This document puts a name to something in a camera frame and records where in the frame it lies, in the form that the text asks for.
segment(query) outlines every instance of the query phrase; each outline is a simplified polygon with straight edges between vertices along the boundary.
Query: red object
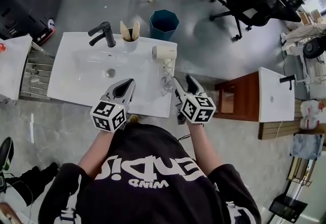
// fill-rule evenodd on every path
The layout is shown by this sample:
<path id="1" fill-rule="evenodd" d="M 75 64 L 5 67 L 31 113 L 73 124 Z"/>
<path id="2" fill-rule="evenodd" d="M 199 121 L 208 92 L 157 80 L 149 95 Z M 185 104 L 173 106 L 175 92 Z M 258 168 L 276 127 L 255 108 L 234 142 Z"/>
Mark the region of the red object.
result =
<path id="1" fill-rule="evenodd" d="M 4 52 L 6 50 L 6 47 L 3 43 L 0 43 L 0 52 Z"/>
<path id="2" fill-rule="evenodd" d="M 45 32 L 41 37 L 35 39 L 35 43 L 38 45 L 43 44 L 48 38 L 56 31 L 55 27 L 50 28 L 47 32 Z"/>

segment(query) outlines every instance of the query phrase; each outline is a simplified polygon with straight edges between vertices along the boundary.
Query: faucet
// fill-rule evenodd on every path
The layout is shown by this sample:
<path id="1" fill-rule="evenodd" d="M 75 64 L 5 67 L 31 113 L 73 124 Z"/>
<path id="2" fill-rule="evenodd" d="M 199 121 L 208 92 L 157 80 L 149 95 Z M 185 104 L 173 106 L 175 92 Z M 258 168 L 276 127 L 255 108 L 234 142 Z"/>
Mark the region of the faucet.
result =
<path id="1" fill-rule="evenodd" d="M 101 40 L 102 38 L 106 39 L 108 47 L 114 47 L 116 45 L 116 41 L 114 40 L 111 25 L 109 22 L 105 21 L 101 23 L 99 26 L 93 28 L 92 30 L 88 31 L 88 36 L 93 36 L 96 32 L 99 32 L 100 30 L 103 31 L 101 35 L 98 35 L 96 38 L 92 39 L 90 41 L 90 45 L 94 46 L 97 41 Z"/>
<path id="2" fill-rule="evenodd" d="M 282 77 L 280 78 L 280 83 L 284 83 L 284 82 L 290 82 L 290 91 L 292 90 L 292 81 L 294 81 L 295 86 L 296 86 L 296 75 L 291 75 L 291 76 L 287 76 L 287 77 Z"/>

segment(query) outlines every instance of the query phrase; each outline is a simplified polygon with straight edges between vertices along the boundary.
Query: gray floor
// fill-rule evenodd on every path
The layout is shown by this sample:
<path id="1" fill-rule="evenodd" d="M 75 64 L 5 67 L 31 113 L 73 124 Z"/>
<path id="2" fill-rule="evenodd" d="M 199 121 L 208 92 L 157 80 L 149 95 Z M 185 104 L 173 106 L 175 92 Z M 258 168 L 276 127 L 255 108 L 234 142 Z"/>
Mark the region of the gray floor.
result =
<path id="1" fill-rule="evenodd" d="M 227 11 L 219 2 L 209 0 L 63 0 L 56 19 L 56 33 L 44 48 L 56 53 L 63 32 L 87 32 L 103 21 L 109 21 L 113 32 L 120 33 L 120 20 L 132 26 L 141 23 L 141 36 L 149 37 L 149 17 L 155 10 L 167 9 L 178 16 L 180 24 L 171 41 L 178 43 L 176 69 L 220 79 L 233 79 L 265 67 L 283 74 L 280 33 L 284 23 L 270 20 L 264 27 L 248 32 L 242 23 L 243 38 L 232 42 L 237 32 L 232 16 L 210 21 L 210 14 Z M 297 57 L 286 57 L 286 75 L 302 78 Z M 296 97 L 307 98 L 303 84 Z"/>
<path id="2" fill-rule="evenodd" d="M 63 32 L 86 32 L 103 21 L 110 21 L 113 32 L 119 33 L 119 22 L 128 26 L 134 20 L 141 23 L 141 36 L 149 36 L 149 17 L 154 10 L 168 9 L 180 20 L 171 41 L 178 43 L 176 69 L 181 72 L 231 79 L 257 71 L 258 67 L 283 73 L 283 59 L 279 34 L 286 31 L 283 22 L 271 20 L 265 27 L 245 30 L 244 38 L 232 42 L 237 34 L 233 17 L 208 20 L 212 13 L 226 11 L 219 3 L 209 0 L 63 0 L 56 20 L 56 33 L 43 45 L 55 54 Z M 286 74 L 302 77 L 296 57 L 286 57 Z M 303 87 L 296 88 L 296 96 L 306 98 Z M 155 124 L 175 137 L 187 134 L 185 126 L 178 126 L 171 104 L 169 119 L 145 118 L 144 123 Z M 88 149 L 97 131 L 90 117 L 90 109 L 73 104 L 48 104 L 18 101 L 17 105 L 0 105 L 0 139 L 12 136 L 15 156 L 10 171 L 20 175 L 34 165 L 45 167 L 53 160 L 77 163 Z M 213 119 L 205 127 L 209 138 L 225 163 L 239 170 L 249 187 L 263 219 L 264 208 L 284 188 L 291 158 L 292 138 L 280 137 L 269 141 L 257 139 L 258 123 Z M 191 156 L 191 140 L 182 141 Z M 32 220 L 37 220 L 42 195 L 32 208 Z"/>

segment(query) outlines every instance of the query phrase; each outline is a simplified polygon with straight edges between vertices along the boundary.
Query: sink basin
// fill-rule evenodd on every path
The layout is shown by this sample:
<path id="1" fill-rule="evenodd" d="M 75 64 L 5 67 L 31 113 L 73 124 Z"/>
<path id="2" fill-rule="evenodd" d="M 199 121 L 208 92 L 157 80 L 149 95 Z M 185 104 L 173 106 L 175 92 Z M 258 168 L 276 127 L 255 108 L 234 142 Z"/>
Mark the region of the sink basin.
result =
<path id="1" fill-rule="evenodd" d="M 31 43 L 30 36 L 4 41 L 7 49 L 0 53 L 0 95 L 18 100 L 21 78 Z"/>
<path id="2" fill-rule="evenodd" d="M 280 83 L 284 75 L 260 67 L 259 73 L 259 122 L 294 120 L 294 82 Z"/>
<path id="3" fill-rule="evenodd" d="M 128 53 L 121 35 L 114 35 L 114 38 L 117 44 L 113 48 L 107 46 L 105 39 L 91 47 L 87 33 L 64 33 L 53 66 L 48 97 L 93 106 L 110 85 L 133 78 L 136 89 L 128 112 L 168 118 L 171 93 L 161 94 L 164 70 L 162 61 L 152 59 L 152 47 L 177 48 L 177 44 L 140 37 L 137 49 Z"/>

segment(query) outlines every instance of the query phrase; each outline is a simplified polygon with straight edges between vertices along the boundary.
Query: trash can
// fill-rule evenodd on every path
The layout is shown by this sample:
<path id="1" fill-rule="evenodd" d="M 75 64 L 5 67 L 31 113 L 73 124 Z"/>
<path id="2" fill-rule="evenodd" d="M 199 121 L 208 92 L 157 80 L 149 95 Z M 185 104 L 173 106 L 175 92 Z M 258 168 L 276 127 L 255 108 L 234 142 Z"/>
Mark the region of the trash can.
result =
<path id="1" fill-rule="evenodd" d="M 177 29 L 179 19 L 171 11 L 157 10 L 149 18 L 149 23 L 152 39 L 168 41 Z"/>

